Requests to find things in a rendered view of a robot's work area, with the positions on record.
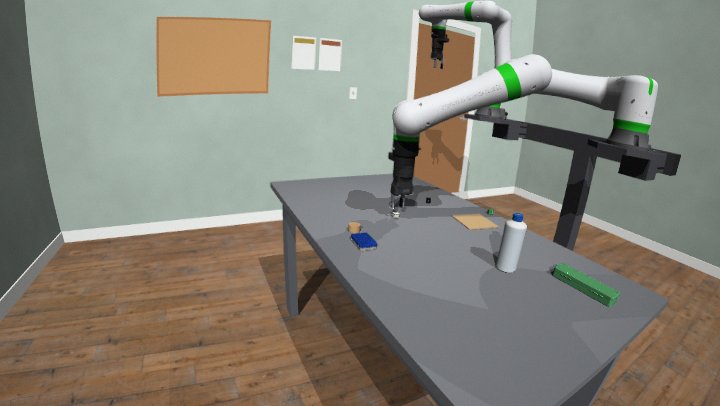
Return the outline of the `grey bottle with blue cap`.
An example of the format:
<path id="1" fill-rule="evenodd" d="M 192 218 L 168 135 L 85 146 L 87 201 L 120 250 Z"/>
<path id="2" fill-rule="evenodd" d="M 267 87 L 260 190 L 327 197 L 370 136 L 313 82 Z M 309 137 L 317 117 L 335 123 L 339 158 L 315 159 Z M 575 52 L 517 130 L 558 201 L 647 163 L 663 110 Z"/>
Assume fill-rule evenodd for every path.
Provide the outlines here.
<path id="1" fill-rule="evenodd" d="M 527 225 L 523 222 L 523 215 L 520 213 L 513 213 L 512 219 L 505 222 L 496 261 L 497 269 L 507 273 L 516 271 L 526 230 Z"/>

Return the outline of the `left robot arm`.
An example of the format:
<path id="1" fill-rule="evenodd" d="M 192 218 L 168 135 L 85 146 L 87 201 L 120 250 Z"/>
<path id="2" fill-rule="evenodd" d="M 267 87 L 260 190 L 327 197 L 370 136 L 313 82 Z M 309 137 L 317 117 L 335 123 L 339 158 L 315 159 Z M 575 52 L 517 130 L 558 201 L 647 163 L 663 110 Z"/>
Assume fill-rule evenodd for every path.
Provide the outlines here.
<path id="1" fill-rule="evenodd" d="M 398 103 L 392 114 L 393 139 L 419 142 L 421 132 L 448 119 L 535 93 L 615 111 L 606 143 L 651 149 L 647 133 L 658 91 L 655 80 L 639 75 L 598 77 L 563 72 L 535 54 L 512 60 L 455 87 Z"/>

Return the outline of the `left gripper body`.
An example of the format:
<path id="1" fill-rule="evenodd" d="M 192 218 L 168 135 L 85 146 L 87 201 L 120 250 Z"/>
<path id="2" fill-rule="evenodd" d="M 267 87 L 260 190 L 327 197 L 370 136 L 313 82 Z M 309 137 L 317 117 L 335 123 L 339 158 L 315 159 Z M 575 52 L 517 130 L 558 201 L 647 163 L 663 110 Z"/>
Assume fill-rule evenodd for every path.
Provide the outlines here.
<path id="1" fill-rule="evenodd" d="M 418 149 L 421 150 L 419 142 L 393 139 L 393 148 L 391 149 L 392 152 L 388 153 L 388 159 L 394 161 L 391 193 L 395 195 L 412 194 L 415 157 L 418 156 Z"/>

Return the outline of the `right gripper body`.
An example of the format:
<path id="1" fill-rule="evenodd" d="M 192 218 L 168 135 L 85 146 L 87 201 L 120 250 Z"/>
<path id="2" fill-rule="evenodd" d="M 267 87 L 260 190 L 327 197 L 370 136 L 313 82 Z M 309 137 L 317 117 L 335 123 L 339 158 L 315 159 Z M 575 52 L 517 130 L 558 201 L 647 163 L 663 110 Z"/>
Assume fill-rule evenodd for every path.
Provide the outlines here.
<path id="1" fill-rule="evenodd" d="M 432 53 L 431 58 L 437 57 L 437 59 L 443 59 L 443 44 L 449 42 L 449 38 L 445 38 L 446 30 L 444 29 L 432 29 Z"/>

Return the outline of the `tan flat mat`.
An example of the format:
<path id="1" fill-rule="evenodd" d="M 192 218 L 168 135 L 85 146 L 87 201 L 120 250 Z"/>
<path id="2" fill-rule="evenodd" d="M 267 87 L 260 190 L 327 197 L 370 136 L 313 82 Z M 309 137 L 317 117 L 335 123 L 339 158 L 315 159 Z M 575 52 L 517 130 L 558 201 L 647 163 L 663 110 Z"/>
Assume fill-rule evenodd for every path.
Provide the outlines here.
<path id="1" fill-rule="evenodd" d="M 469 230 L 499 228 L 499 226 L 497 226 L 481 214 L 452 215 L 452 217 L 459 221 Z"/>

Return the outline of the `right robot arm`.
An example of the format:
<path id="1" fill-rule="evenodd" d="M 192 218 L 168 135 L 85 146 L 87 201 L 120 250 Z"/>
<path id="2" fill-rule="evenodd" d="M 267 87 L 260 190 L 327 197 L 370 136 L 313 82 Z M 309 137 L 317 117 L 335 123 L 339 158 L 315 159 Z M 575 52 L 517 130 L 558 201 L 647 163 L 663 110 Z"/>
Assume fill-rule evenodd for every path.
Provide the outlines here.
<path id="1" fill-rule="evenodd" d="M 419 16 L 422 20 L 431 22 L 432 29 L 446 30 L 447 20 L 490 23 L 494 38 L 495 68 L 511 60 L 512 17 L 508 11 L 500 8 L 493 1 L 474 1 L 452 5 L 423 5 L 419 9 Z M 505 112 L 504 108 L 500 108 L 500 105 L 501 103 L 477 109 L 475 115 L 507 119 L 508 113 Z"/>

